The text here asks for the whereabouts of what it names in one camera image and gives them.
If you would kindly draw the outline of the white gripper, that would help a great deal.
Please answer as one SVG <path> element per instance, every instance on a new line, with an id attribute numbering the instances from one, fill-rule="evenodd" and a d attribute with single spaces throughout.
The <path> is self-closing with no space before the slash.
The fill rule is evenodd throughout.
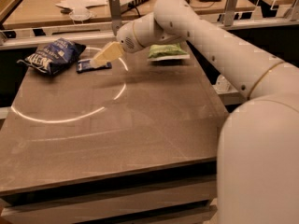
<path id="1" fill-rule="evenodd" d="M 106 63 L 120 58 L 123 53 L 135 53 L 141 50 L 134 34 L 134 23 L 124 24 L 117 32 L 117 41 L 107 43 L 100 51 L 91 58 L 91 66 L 98 68 Z"/>

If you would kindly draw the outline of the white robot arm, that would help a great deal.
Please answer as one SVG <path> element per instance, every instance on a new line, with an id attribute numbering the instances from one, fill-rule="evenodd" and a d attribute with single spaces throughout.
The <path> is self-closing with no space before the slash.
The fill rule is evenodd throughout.
<path id="1" fill-rule="evenodd" d="M 219 224 L 299 224 L 299 68 L 202 20 L 185 0 L 157 0 L 96 55 L 186 40 L 245 97 L 218 144 Z"/>

